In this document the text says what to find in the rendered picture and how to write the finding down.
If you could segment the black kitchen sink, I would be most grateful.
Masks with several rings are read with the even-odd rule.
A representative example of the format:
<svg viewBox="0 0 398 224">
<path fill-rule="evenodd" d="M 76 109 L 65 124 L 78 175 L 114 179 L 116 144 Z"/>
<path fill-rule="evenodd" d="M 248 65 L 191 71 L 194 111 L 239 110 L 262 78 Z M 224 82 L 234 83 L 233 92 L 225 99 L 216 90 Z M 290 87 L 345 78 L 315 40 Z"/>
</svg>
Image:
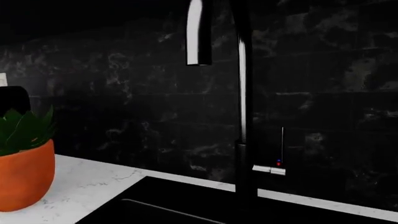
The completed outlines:
<svg viewBox="0 0 398 224">
<path fill-rule="evenodd" d="M 398 224 L 257 197 L 244 208 L 235 193 L 144 177 L 76 224 Z"/>
</svg>

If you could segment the black gooseneck kitchen faucet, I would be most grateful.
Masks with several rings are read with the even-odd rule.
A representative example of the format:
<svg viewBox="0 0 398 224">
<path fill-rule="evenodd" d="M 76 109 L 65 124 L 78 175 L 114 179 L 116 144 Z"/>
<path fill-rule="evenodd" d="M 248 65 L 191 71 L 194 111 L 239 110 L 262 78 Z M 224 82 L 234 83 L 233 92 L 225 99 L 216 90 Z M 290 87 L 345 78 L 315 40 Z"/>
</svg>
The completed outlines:
<svg viewBox="0 0 398 224">
<path fill-rule="evenodd" d="M 254 183 L 252 112 L 252 29 L 245 0 L 228 0 L 238 42 L 238 128 L 235 142 L 235 196 L 239 205 L 250 205 L 257 197 Z M 189 0 L 185 29 L 186 65 L 212 64 L 211 18 L 213 0 Z"/>
</svg>

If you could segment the green leafy plant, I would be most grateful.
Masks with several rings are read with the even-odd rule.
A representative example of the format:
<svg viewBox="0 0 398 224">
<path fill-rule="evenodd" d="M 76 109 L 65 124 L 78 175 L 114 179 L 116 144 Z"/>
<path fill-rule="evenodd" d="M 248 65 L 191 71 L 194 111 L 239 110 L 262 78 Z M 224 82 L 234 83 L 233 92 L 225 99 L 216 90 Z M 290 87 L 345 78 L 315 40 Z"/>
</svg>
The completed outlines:
<svg viewBox="0 0 398 224">
<path fill-rule="evenodd" d="M 44 145 L 53 137 L 56 123 L 53 121 L 53 107 L 44 117 L 32 111 L 24 114 L 11 109 L 0 117 L 0 156 L 28 151 Z"/>
</svg>

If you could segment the black rounded appliance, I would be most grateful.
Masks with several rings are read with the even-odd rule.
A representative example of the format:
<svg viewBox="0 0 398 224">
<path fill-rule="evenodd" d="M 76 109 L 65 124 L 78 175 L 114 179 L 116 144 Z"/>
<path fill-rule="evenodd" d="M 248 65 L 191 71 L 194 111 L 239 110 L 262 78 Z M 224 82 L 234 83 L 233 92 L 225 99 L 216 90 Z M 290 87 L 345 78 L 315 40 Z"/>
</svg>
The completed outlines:
<svg viewBox="0 0 398 224">
<path fill-rule="evenodd" d="M 21 115 L 31 110 L 28 92 L 21 86 L 0 87 L 0 117 L 11 109 Z"/>
</svg>

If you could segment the orange terracotta plant pot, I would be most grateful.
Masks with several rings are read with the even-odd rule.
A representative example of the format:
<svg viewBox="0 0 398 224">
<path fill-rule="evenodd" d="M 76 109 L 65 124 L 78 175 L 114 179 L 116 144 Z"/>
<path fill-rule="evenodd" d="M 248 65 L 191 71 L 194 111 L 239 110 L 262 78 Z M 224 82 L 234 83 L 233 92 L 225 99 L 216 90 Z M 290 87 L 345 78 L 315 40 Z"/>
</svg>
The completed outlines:
<svg viewBox="0 0 398 224">
<path fill-rule="evenodd" d="M 53 140 L 35 149 L 0 156 L 0 212 L 29 207 L 44 197 L 55 177 Z"/>
</svg>

